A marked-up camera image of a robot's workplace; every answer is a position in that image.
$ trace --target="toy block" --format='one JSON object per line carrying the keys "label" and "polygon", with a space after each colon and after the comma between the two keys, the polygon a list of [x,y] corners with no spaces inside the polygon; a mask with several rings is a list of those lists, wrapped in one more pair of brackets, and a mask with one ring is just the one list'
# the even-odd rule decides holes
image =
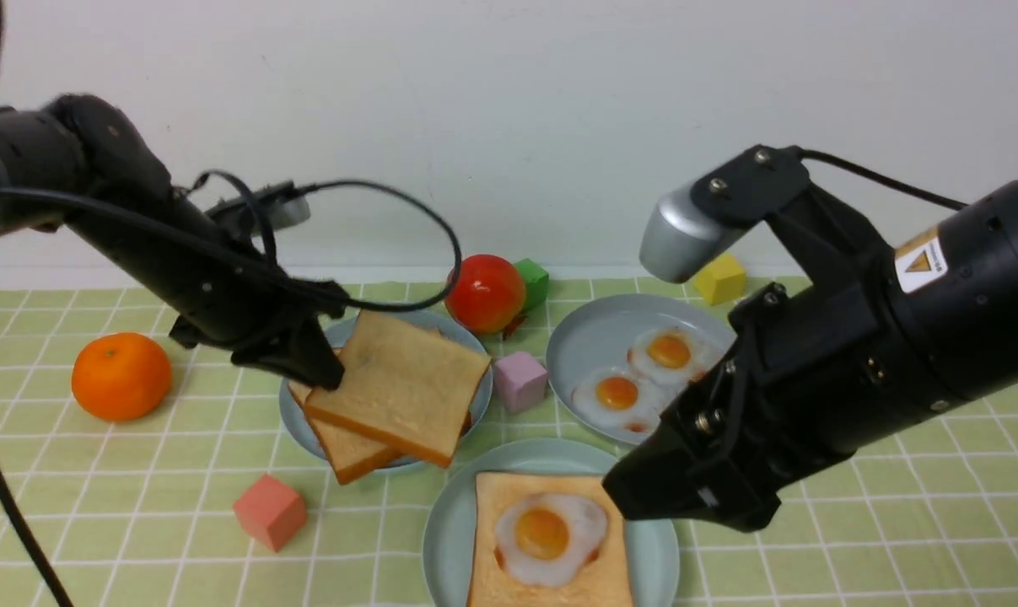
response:
{"label": "toy block", "polygon": [[745,281],[745,269],[724,254],[697,272],[692,283],[709,306],[717,306],[744,295]]}
{"label": "toy block", "polygon": [[523,278],[523,286],[527,287],[527,295],[523,299],[523,311],[531,311],[547,300],[550,293],[550,274],[543,269],[543,266],[531,262],[530,259],[520,259],[514,264],[516,272]]}
{"label": "toy block", "polygon": [[238,526],[273,552],[280,552],[307,521],[302,496],[269,474],[250,485],[232,507]]}
{"label": "toy block", "polygon": [[527,410],[547,394],[547,370],[527,352],[515,352],[494,363],[494,386],[505,410]]}

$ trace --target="plate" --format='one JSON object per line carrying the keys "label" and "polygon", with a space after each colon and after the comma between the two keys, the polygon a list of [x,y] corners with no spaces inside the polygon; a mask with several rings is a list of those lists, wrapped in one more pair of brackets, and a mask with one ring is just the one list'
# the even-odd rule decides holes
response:
{"label": "plate", "polygon": [[600,368],[627,369],[625,354],[632,342],[646,330],[664,326],[682,326],[726,352],[736,334],[721,320],[670,296],[627,293],[605,296],[584,304],[566,316],[550,336],[547,345],[547,373],[550,388],[573,412],[579,423],[604,437],[629,445],[638,445],[647,434],[621,428],[604,428],[573,407],[573,389],[587,374]]}
{"label": "plate", "polygon": [[[471,335],[468,330],[448,318],[448,316],[436,315],[434,312],[428,311],[397,312],[397,314],[392,315],[396,316],[397,319],[411,323],[413,326],[423,328],[438,327],[438,330],[446,339],[451,339],[460,343],[460,345],[466,346],[466,348],[476,350],[476,352],[486,353],[486,348],[483,348],[482,342],[478,342],[478,339],[474,335]],[[351,331],[354,330],[354,327],[355,319],[347,319],[328,327],[328,330],[325,330],[325,337],[328,338],[328,343],[333,348],[342,348],[343,343],[351,338]],[[474,430],[474,427],[478,426],[478,422],[483,419],[486,408],[490,406],[490,396],[493,393],[494,371],[492,368],[487,370],[486,375],[478,382],[478,389],[474,391],[474,399],[470,400],[470,428],[463,434],[463,438],[460,438],[461,441],[465,441],[467,434],[470,434]],[[321,448],[321,443],[318,442],[318,438],[313,433],[313,428],[309,428],[305,416],[302,415],[302,409],[299,408],[299,404],[292,398],[292,393],[288,391],[288,381],[285,379],[280,381],[280,419],[288,434],[292,435],[292,438],[295,439],[295,442],[299,446],[307,450],[313,456],[328,461],[328,458],[325,457],[325,450]],[[388,465],[382,466],[381,470],[403,470],[421,463],[422,461],[419,458],[399,457]]]}
{"label": "plate", "polygon": [[[489,470],[531,474],[609,472],[617,458],[562,438],[533,438],[502,445],[462,467],[440,493],[422,536],[422,570],[433,603],[465,607],[474,562],[477,518],[474,476]],[[625,521],[625,549],[636,607],[673,605],[681,577],[681,549],[673,521]]]}

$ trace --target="yellow block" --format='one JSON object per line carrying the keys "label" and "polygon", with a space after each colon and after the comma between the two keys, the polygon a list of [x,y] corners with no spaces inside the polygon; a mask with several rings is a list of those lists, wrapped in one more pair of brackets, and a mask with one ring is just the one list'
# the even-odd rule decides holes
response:
{"label": "yellow block", "polygon": [[709,306],[726,304],[745,292],[745,269],[729,253],[722,254],[696,273],[692,284]]}

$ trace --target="pink block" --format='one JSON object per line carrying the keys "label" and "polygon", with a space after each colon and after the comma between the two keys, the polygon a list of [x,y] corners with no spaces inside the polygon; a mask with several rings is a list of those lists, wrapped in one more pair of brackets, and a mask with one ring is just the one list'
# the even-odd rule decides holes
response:
{"label": "pink block", "polygon": [[524,411],[543,402],[547,370],[527,352],[508,354],[494,363],[494,386],[505,410]]}
{"label": "pink block", "polygon": [[235,500],[233,509],[238,526],[273,552],[280,552],[307,521],[302,496],[268,474]]}

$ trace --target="red block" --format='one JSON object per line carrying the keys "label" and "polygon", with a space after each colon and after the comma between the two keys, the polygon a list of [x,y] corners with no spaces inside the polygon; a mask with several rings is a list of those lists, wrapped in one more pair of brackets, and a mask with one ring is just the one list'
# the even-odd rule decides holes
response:
{"label": "red block", "polygon": [[280,552],[307,521],[302,496],[269,474],[246,489],[233,509],[243,531],[273,552]]}

